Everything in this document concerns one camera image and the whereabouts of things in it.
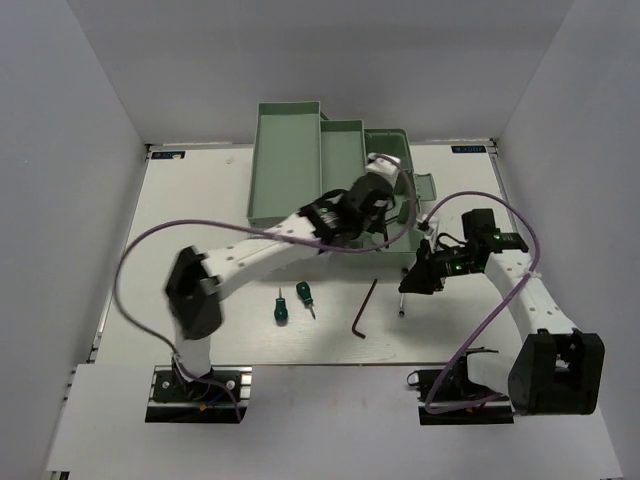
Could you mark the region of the green plastic toolbox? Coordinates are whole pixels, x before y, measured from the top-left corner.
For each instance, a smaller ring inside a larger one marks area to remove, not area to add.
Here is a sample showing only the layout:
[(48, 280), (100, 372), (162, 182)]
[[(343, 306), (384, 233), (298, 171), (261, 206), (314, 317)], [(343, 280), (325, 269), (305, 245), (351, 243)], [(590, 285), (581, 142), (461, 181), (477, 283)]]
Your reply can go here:
[(266, 229), (365, 173), (366, 156), (400, 160), (415, 185), (416, 209), (436, 199), (433, 176), (413, 168), (402, 129), (367, 129), (361, 120), (330, 120), (317, 101), (258, 105), (247, 221)]

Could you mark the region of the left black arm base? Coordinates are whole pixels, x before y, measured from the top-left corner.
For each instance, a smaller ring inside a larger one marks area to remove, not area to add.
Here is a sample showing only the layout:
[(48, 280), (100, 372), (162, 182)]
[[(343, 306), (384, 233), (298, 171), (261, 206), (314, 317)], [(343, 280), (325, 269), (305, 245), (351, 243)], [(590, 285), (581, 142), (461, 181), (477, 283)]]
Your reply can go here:
[(239, 424), (249, 404), (252, 368), (214, 367), (209, 377), (234, 395), (240, 416), (236, 415), (233, 402), (223, 388), (187, 381), (171, 365), (154, 369), (145, 422)]

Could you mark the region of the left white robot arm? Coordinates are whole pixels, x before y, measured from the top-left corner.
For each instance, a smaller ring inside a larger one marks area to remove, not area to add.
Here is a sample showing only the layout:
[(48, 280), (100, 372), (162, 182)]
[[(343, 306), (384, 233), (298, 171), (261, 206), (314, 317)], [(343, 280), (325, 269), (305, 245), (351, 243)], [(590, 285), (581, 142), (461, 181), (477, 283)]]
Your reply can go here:
[(205, 253), (192, 247), (180, 251), (165, 286), (174, 318), (180, 391), (199, 399), (210, 390), (210, 336), (223, 324), (224, 299), (249, 282), (323, 253), (327, 246), (347, 246), (382, 217), (396, 179), (395, 173), (368, 172), (336, 202), (319, 198), (270, 228), (274, 239), (254, 236)]

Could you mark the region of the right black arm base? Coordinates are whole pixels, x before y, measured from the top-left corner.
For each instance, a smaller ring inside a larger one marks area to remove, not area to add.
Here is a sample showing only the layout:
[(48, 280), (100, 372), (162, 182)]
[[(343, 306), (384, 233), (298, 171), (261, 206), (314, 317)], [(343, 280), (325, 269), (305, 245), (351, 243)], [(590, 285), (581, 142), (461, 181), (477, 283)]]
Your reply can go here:
[[(406, 377), (407, 387), (418, 393), (418, 414), (421, 426), (480, 426), (514, 423), (514, 415), (506, 396), (466, 409), (436, 415), (428, 413), (426, 398), (440, 371), (440, 368), (429, 367), (413, 370)], [(495, 395), (495, 392), (469, 380), (467, 359), (463, 356), (444, 378), (434, 396), (433, 407), (443, 408), (464, 401), (478, 401), (491, 395)]]

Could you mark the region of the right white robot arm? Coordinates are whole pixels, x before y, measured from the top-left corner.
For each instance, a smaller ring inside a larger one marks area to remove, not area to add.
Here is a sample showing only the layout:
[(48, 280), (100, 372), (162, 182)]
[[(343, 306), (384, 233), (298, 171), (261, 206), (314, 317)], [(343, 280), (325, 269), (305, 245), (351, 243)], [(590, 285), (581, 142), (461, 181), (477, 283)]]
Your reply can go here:
[(490, 209), (461, 217), (464, 240), (447, 246), (421, 242), (416, 262), (402, 279), (402, 294), (433, 295), (449, 278), (482, 274), (500, 293), (522, 345), (514, 357), (470, 347), (448, 369), (426, 383), (422, 399), (429, 413), (453, 404), (473, 410), (507, 397), (520, 415), (590, 415), (597, 404), (605, 347), (570, 320), (530, 271), (522, 237), (503, 232)]

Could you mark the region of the small silver wrench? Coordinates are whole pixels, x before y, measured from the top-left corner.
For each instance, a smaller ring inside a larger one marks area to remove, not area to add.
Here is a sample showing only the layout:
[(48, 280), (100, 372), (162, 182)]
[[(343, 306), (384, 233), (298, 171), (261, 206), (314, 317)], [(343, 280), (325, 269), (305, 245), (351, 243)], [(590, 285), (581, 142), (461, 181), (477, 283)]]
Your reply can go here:
[(399, 304), (398, 304), (398, 317), (404, 318), (405, 316), (405, 294), (400, 294)]

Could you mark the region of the right green stubby screwdriver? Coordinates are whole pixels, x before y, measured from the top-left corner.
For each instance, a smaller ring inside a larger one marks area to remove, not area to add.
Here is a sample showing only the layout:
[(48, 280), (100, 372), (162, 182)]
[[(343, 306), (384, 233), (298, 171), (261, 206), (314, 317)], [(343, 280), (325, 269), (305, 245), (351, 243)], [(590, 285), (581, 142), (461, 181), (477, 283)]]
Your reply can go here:
[(309, 310), (313, 319), (316, 318), (314, 311), (314, 300), (311, 294), (310, 286), (307, 282), (299, 282), (295, 286), (296, 293), (306, 309)]

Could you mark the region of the green stubby screwdriver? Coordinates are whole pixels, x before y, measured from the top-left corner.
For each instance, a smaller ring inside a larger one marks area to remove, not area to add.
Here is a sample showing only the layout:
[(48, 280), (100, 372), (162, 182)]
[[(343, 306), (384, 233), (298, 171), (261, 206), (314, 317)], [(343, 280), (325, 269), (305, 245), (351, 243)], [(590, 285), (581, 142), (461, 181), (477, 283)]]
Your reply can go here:
[(311, 294), (310, 286), (307, 282), (299, 282), (295, 286), (296, 293), (306, 309), (309, 310), (313, 319), (316, 318), (314, 311), (314, 300)]
[(284, 326), (288, 322), (289, 313), (287, 309), (286, 299), (282, 294), (282, 289), (278, 290), (278, 296), (275, 299), (274, 320), (277, 325)]

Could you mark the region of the medium brown hex key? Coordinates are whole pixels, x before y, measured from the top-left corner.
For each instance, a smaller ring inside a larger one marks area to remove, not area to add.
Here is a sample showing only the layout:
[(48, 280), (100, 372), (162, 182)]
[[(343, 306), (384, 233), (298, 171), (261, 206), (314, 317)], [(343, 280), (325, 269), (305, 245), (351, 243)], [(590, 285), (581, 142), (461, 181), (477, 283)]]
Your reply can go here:
[(368, 306), (368, 303), (369, 303), (369, 301), (371, 299), (371, 296), (372, 296), (377, 284), (378, 284), (378, 279), (375, 278), (372, 281), (372, 283), (371, 283), (371, 285), (370, 285), (370, 287), (369, 287), (369, 289), (368, 289), (368, 291), (367, 291), (367, 293), (366, 293), (366, 295), (364, 297), (364, 300), (362, 301), (362, 303), (361, 303), (361, 305), (359, 307), (359, 310), (358, 310), (358, 312), (357, 312), (357, 314), (356, 314), (356, 316), (355, 316), (355, 318), (354, 318), (354, 320), (352, 322), (352, 325), (351, 325), (351, 333), (355, 337), (357, 337), (357, 338), (359, 338), (361, 340), (364, 340), (366, 338), (366, 335), (364, 333), (362, 333), (358, 329), (358, 325), (359, 325), (359, 322), (360, 322), (360, 320), (361, 320), (361, 318), (362, 318), (362, 316), (364, 314), (364, 311), (365, 311), (366, 307)]

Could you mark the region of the left green stubby screwdriver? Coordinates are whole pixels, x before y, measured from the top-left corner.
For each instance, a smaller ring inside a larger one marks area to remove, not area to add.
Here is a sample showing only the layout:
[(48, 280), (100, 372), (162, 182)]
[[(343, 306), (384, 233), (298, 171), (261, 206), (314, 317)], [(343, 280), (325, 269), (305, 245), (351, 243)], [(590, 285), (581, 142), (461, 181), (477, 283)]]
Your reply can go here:
[(284, 326), (288, 322), (289, 313), (287, 309), (286, 299), (282, 294), (282, 289), (278, 290), (278, 296), (275, 299), (274, 320), (277, 325)]

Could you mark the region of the right blue label sticker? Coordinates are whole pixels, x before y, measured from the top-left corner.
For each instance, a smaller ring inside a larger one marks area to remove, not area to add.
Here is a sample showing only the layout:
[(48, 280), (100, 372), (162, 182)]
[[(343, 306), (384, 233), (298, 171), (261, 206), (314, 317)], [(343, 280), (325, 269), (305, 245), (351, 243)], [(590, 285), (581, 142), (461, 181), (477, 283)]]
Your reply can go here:
[(452, 145), (451, 150), (454, 154), (482, 154), (487, 152), (484, 145)]

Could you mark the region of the blue label sticker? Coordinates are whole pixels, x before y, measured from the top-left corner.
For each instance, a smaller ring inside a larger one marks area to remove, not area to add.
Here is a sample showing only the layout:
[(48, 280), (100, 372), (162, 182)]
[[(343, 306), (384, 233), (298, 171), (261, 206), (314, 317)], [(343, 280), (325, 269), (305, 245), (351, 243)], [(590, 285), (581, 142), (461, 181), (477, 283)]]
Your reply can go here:
[(151, 159), (184, 159), (186, 155), (185, 151), (155, 151), (151, 153)]
[(452, 145), (451, 150), (454, 154), (482, 154), (487, 152), (484, 145)]

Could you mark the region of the left blue label sticker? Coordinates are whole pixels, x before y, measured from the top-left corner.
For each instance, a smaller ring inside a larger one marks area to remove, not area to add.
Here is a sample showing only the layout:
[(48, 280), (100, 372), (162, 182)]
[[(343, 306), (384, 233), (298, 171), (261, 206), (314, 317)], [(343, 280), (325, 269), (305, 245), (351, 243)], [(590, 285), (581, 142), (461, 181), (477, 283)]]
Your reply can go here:
[(151, 153), (151, 159), (184, 159), (186, 155), (185, 151), (155, 151)]

